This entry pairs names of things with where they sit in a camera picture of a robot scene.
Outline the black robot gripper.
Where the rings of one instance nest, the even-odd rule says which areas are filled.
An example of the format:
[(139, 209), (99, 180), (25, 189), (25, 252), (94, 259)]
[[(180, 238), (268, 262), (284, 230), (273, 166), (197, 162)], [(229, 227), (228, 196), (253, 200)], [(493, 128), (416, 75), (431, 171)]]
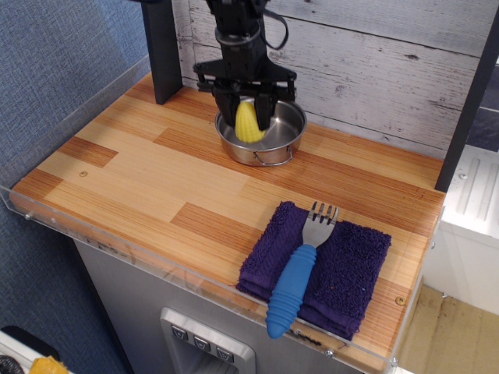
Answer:
[(218, 110), (231, 127), (235, 127), (241, 96), (255, 97), (259, 130), (267, 130), (276, 103), (295, 100), (296, 73), (269, 59), (261, 37), (222, 44), (221, 53), (221, 59), (194, 65), (199, 89), (214, 95)]

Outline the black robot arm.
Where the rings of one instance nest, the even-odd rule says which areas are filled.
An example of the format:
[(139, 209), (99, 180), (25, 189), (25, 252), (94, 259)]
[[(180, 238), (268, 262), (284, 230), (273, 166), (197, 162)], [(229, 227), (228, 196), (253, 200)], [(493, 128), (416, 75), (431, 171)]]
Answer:
[[(288, 41), (288, 25), (284, 17), (266, 9), (265, 1), (209, 1), (216, 21), (215, 38), (222, 58), (198, 62), (193, 71), (198, 75), (197, 87), (210, 92), (218, 110), (231, 127), (243, 97), (253, 98), (259, 129), (270, 127), (279, 101), (296, 99), (297, 74), (272, 62), (267, 49), (281, 50)], [(278, 46), (267, 41), (264, 18), (281, 22), (285, 35)]]

